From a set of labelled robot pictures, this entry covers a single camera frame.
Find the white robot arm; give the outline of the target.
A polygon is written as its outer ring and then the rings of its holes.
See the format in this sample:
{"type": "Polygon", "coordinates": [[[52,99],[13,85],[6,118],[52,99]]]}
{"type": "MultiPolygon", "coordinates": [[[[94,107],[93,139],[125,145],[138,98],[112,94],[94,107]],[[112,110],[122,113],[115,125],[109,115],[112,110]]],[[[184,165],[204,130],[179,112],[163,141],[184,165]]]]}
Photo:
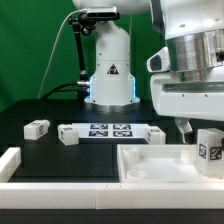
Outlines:
{"type": "Polygon", "coordinates": [[[130,74],[129,35],[120,15],[149,12],[165,46],[147,60],[155,111],[191,131],[190,119],[224,122],[224,0],[72,0],[84,28],[94,26],[96,71],[86,101],[117,111],[137,103],[130,74]]]}

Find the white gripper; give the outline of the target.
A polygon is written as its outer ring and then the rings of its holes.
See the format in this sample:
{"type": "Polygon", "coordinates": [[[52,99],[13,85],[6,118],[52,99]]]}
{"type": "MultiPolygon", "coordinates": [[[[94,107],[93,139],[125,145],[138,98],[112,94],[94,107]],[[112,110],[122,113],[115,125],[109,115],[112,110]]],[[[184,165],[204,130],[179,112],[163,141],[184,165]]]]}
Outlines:
{"type": "Polygon", "coordinates": [[[179,117],[175,124],[184,144],[191,143],[188,118],[224,121],[224,73],[211,72],[206,81],[180,82],[172,73],[150,80],[152,102],[161,116],[179,117]]]}

